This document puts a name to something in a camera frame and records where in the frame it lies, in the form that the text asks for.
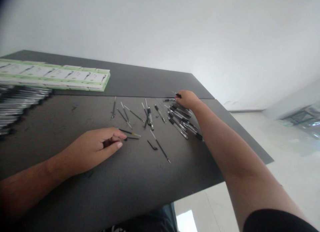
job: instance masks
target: right hand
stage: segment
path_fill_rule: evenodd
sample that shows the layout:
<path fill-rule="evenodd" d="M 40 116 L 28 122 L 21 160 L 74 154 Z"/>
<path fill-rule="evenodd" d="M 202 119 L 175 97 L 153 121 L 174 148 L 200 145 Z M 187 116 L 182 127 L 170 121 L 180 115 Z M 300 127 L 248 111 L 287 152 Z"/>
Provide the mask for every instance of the right hand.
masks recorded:
<path fill-rule="evenodd" d="M 197 104 L 202 103 L 201 100 L 189 90 L 179 90 L 178 94 L 181 95 L 181 99 L 176 95 L 176 101 L 182 104 L 184 107 L 193 109 Z"/>

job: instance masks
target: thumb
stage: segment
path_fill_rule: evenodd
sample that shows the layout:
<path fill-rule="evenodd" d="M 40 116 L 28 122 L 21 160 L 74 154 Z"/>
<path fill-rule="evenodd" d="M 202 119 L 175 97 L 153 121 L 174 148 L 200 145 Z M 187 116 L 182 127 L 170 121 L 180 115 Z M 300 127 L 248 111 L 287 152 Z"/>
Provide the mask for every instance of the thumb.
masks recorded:
<path fill-rule="evenodd" d="M 99 158 L 103 161 L 106 160 L 107 158 L 109 158 L 111 155 L 113 155 L 118 149 L 120 149 L 122 147 L 122 142 L 121 141 L 117 141 L 114 142 L 113 144 L 111 144 L 110 146 L 99 150 L 97 152 Z"/>

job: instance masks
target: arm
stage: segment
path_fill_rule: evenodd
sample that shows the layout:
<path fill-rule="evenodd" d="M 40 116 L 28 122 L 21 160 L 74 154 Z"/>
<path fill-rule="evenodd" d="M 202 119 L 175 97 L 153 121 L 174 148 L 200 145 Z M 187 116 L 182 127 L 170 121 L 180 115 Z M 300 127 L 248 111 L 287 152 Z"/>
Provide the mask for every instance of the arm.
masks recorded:
<path fill-rule="evenodd" d="M 2 209 L 11 222 L 22 217 L 71 176 L 88 171 L 111 155 L 127 136 L 115 128 L 87 131 L 61 153 L 0 182 Z"/>
<path fill-rule="evenodd" d="M 226 181 L 236 219 L 242 231 L 247 217 L 259 209 L 277 209 L 306 220 L 283 187 L 250 148 L 197 96 L 186 90 L 176 100 L 195 114 L 213 158 Z"/>

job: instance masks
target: person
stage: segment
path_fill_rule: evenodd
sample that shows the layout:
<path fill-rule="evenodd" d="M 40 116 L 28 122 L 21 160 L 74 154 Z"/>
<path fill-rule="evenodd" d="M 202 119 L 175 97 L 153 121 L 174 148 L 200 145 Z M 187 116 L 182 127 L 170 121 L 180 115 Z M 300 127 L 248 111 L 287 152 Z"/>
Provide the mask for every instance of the person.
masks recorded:
<path fill-rule="evenodd" d="M 317 231 L 235 131 L 193 92 L 180 90 L 178 93 L 181 98 L 176 96 L 176 100 L 193 111 L 205 143 L 223 174 L 240 231 Z M 17 221 L 67 178 L 88 171 L 112 156 L 125 138 L 116 128 L 88 131 L 52 158 L 2 180 L 1 204 L 5 214 L 12 222 Z M 121 229 L 177 231 L 172 214 L 174 208 L 168 205 L 123 223 Z M 157 219 L 164 223 L 152 229 Z"/>

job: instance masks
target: gray tabletop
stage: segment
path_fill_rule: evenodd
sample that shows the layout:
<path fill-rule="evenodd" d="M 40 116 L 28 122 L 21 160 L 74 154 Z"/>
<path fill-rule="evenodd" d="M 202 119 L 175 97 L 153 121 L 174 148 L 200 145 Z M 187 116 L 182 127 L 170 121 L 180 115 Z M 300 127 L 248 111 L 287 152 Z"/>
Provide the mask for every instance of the gray tabletop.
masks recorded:
<path fill-rule="evenodd" d="M 110 69 L 111 77 L 103 92 L 56 90 L 60 95 L 174 97 L 172 91 L 191 90 L 201 99 L 214 99 L 193 74 L 133 66 L 106 61 L 77 58 L 22 50 L 3 58 Z"/>
<path fill-rule="evenodd" d="M 116 112 L 111 119 L 113 97 L 53 96 L 30 110 L 17 124 L 17 133 L 0 143 L 1 179 L 59 153 L 87 130 L 116 126 L 130 128 Z M 142 98 L 117 97 L 145 119 Z M 185 140 L 170 124 L 164 124 L 153 104 L 161 99 L 147 98 L 155 135 L 171 164 L 156 145 L 149 128 L 132 114 L 133 132 L 140 140 L 128 140 L 112 157 L 96 168 L 74 176 L 46 196 L 17 225 L 27 231 L 99 231 L 108 226 L 159 208 L 223 181 L 221 172 L 205 143 L 190 135 Z M 252 147 L 264 163 L 272 158 L 245 129 L 214 99 L 204 101 L 217 116 Z M 191 122 L 196 126 L 193 117 Z"/>

